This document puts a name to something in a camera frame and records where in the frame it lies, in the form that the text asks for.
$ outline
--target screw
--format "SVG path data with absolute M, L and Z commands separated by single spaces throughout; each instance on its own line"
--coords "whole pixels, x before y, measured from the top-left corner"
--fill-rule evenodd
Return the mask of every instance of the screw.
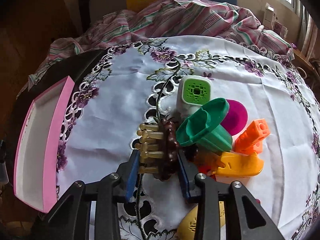
M 76 187 L 81 187 L 83 183 L 81 180 L 78 180 L 75 182 L 75 184 L 76 184 Z
M 234 182 L 232 183 L 232 185 L 233 185 L 234 187 L 236 187 L 236 188 L 240 188 L 240 187 L 242 186 L 241 182 L 239 182 L 239 181 L 234 181 Z
M 111 173 L 111 174 L 110 174 L 110 178 L 111 178 L 111 179 L 118 179 L 118 178 L 119 178 L 119 174 L 118 174 L 118 173 L 115 173 L 115 172 L 114 172 L 114 173 Z
M 207 176 L 204 173 L 198 173 L 197 178 L 198 179 L 205 179 Z

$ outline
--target magenta disc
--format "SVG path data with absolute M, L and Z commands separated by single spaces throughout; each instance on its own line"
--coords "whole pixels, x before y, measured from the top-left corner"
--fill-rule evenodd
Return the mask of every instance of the magenta disc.
M 221 122 L 221 125 L 231 136 L 240 133 L 248 121 L 248 112 L 244 105 L 238 101 L 227 99 L 229 112 Z

